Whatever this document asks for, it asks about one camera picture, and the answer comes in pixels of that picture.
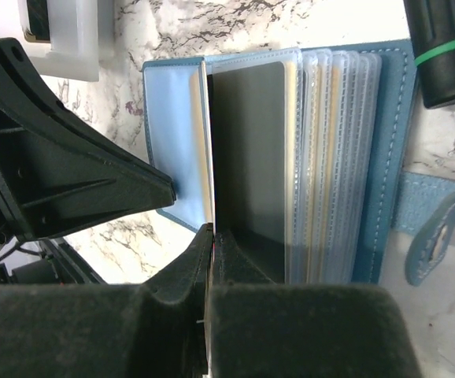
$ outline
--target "white plastic container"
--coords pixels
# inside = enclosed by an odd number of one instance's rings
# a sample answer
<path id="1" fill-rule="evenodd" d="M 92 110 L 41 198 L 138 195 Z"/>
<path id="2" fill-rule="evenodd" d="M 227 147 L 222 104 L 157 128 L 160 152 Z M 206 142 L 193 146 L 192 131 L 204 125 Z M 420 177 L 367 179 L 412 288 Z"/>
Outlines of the white plastic container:
<path id="1" fill-rule="evenodd" d="M 25 39 L 26 0 L 0 0 L 0 38 L 18 39 L 41 75 L 98 81 L 113 56 L 113 0 L 47 0 L 50 43 Z"/>

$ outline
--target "marble countertop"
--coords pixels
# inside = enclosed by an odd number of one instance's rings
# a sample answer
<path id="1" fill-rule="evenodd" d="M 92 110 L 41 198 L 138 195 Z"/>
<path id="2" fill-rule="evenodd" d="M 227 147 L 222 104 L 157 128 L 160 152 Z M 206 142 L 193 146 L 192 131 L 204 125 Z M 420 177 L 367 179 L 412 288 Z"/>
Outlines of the marble countertop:
<path id="1" fill-rule="evenodd" d="M 70 110 L 144 161 L 144 61 L 409 37 L 402 0 L 115 0 L 115 6 L 115 58 L 101 63 L 99 82 L 44 80 Z M 427 111 L 417 99 L 405 169 L 455 180 L 455 106 Z M 67 239 L 115 284 L 147 280 L 185 250 L 192 237 L 150 211 Z M 404 243 L 404 237 L 391 238 L 394 245 Z M 428 376 L 455 376 L 455 233 L 452 244 L 422 287 L 405 284 L 398 272 L 383 282 L 404 312 Z"/>

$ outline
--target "black cylindrical object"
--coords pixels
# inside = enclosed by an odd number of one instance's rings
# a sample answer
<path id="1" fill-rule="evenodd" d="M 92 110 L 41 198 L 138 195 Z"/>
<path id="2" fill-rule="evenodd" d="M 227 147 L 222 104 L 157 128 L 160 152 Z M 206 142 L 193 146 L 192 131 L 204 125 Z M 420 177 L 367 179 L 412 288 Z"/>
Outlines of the black cylindrical object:
<path id="1" fill-rule="evenodd" d="M 455 104 L 455 0 L 405 0 L 427 108 Z"/>

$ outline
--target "green ring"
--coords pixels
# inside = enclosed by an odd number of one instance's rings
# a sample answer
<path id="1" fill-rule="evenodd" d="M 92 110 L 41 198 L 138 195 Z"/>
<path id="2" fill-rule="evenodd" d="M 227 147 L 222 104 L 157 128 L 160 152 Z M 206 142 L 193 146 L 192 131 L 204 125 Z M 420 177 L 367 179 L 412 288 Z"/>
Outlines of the green ring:
<path id="1" fill-rule="evenodd" d="M 419 57 L 415 58 L 415 64 L 421 65 L 422 63 L 428 61 L 429 59 L 432 59 L 433 57 L 437 57 L 438 55 L 448 53 L 453 50 L 455 50 L 455 40 L 443 43 L 441 46 L 437 46 L 433 49 L 430 49 L 429 51 L 426 51 Z"/>

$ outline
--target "snap button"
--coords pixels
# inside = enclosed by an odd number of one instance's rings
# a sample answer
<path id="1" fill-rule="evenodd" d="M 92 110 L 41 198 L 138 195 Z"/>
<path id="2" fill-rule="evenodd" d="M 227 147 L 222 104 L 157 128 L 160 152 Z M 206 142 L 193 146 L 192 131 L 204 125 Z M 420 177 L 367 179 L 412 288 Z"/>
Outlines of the snap button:
<path id="1" fill-rule="evenodd" d="M 442 248 L 444 247 L 444 241 L 446 236 L 448 235 L 448 225 L 445 224 L 441 231 L 439 232 L 439 236 L 435 242 L 434 249 L 432 250 L 431 255 L 429 256 L 429 262 L 435 260 L 439 257 L 442 252 Z"/>

